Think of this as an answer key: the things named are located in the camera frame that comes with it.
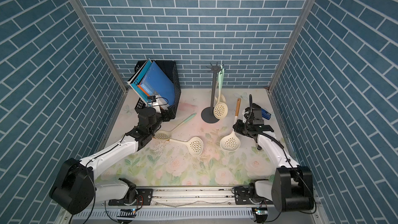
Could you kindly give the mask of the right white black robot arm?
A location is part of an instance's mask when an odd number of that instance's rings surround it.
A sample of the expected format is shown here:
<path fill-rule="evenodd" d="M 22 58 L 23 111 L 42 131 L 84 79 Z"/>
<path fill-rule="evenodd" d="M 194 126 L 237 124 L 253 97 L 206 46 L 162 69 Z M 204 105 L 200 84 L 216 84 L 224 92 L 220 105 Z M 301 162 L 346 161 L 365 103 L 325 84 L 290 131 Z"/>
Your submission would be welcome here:
<path fill-rule="evenodd" d="M 233 126 L 238 134 L 254 139 L 275 167 L 273 182 L 260 179 L 252 184 L 255 196 L 271 200 L 279 212 L 311 214 L 316 209 L 311 169 L 287 154 L 271 127 L 264 124 L 260 112 L 259 108 L 247 107 L 243 120 Z"/>

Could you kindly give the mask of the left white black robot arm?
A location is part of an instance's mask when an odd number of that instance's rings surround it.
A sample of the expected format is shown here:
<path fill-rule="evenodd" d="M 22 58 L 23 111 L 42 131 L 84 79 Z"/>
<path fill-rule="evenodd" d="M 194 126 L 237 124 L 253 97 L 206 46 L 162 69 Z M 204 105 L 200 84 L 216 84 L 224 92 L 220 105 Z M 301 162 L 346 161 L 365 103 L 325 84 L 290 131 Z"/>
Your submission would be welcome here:
<path fill-rule="evenodd" d="M 97 202 L 119 200 L 125 205 L 137 199 L 136 185 L 120 177 L 96 184 L 95 180 L 124 157 L 143 149 L 160 129 L 164 117 L 153 107 L 137 110 L 138 124 L 117 141 L 80 160 L 66 160 L 49 192 L 49 197 L 70 214 L 78 214 Z"/>

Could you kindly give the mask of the diagonal mint handled skimmer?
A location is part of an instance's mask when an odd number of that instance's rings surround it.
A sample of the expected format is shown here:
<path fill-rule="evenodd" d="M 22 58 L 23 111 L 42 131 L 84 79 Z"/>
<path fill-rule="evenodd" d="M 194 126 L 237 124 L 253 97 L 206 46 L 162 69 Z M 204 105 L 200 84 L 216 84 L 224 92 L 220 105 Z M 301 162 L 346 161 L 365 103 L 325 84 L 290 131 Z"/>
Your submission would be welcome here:
<path fill-rule="evenodd" d="M 178 124 L 176 127 L 171 129 L 170 131 L 158 130 L 155 133 L 154 138 L 156 138 L 158 140 L 169 140 L 172 137 L 172 134 L 174 133 L 174 131 L 176 131 L 179 127 L 181 127 L 182 125 L 184 125 L 185 123 L 190 121 L 196 115 L 197 115 L 196 113 L 193 113 L 192 115 L 190 115 L 188 118 L 186 118 L 184 121 L 182 121 L 180 124 Z"/>

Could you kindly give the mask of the dark grey utensil rack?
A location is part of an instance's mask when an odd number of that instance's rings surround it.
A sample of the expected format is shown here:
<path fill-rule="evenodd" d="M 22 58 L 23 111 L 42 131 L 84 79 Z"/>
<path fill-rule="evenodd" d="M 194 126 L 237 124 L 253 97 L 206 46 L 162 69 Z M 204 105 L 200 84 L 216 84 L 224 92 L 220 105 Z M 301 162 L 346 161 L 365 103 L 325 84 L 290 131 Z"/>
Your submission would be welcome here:
<path fill-rule="evenodd" d="M 215 65 L 210 64 L 208 68 L 210 68 L 210 71 L 212 72 L 212 90 L 210 97 L 210 106 L 202 110 L 201 117 L 202 120 L 204 120 L 206 123 L 213 124 L 219 121 L 219 119 L 217 119 L 214 115 L 214 99 L 216 91 L 216 80 L 218 77 L 218 73 L 221 71 L 221 66 L 219 66 L 218 63 L 216 62 Z"/>

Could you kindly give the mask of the wooden handled white spoon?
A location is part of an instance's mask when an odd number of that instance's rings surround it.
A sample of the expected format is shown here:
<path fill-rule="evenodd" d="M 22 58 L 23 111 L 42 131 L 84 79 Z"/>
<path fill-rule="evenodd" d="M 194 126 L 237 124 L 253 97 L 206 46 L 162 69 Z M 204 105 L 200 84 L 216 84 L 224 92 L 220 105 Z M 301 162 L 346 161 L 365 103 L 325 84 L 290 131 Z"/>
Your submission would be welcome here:
<path fill-rule="evenodd" d="M 236 124 L 237 120 L 238 120 L 240 103 L 241 103 L 241 98 L 238 98 L 237 99 L 236 110 L 235 110 L 234 124 Z M 240 140 L 236 136 L 234 128 L 232 128 L 232 132 L 229 135 L 223 137 L 220 140 L 220 147 L 224 151 L 236 151 L 237 149 L 239 149 Z"/>

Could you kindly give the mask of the wooden handled cream skimmer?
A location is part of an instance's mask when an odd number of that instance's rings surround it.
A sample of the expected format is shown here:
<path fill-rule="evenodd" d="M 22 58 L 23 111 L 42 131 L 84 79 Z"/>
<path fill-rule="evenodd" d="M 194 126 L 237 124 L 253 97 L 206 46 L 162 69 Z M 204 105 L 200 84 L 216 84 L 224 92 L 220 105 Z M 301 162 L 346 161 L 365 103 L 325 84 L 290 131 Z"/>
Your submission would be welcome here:
<path fill-rule="evenodd" d="M 193 137 L 188 141 L 180 141 L 180 140 L 176 140 L 176 139 L 172 139 L 172 138 L 167 138 L 167 137 L 155 137 L 157 140 L 162 140 L 162 141 L 169 141 L 169 142 L 174 142 L 174 143 L 181 143 L 184 144 L 189 153 L 192 156 L 199 156 L 202 154 L 203 149 L 204 149 L 204 143 L 202 141 L 202 139 L 200 139 L 199 137 Z"/>

